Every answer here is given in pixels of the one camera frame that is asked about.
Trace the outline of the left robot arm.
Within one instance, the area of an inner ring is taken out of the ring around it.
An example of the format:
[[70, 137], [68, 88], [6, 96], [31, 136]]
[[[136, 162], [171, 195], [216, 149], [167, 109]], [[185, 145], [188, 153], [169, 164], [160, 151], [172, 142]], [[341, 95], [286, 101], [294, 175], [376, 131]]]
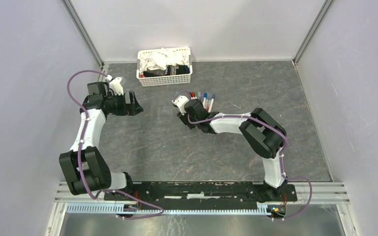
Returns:
[[59, 157], [66, 183], [73, 195], [88, 191], [116, 189], [122, 200], [130, 200], [135, 194], [128, 173], [111, 173], [98, 150], [102, 128], [108, 115], [135, 116], [143, 112], [133, 91], [126, 101], [122, 78], [109, 82], [88, 84], [89, 94], [80, 108], [81, 124], [70, 151]]

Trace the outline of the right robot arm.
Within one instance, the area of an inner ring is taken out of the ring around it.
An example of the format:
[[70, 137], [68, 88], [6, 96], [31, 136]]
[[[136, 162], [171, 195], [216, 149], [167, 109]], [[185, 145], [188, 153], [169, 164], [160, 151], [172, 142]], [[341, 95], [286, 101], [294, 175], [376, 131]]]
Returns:
[[265, 171], [265, 196], [276, 201], [284, 195], [287, 184], [282, 169], [283, 149], [288, 144], [285, 129], [262, 108], [250, 113], [224, 114], [208, 112], [198, 99], [179, 96], [172, 101], [178, 118], [190, 129], [204, 133], [242, 135], [253, 151], [262, 158]]

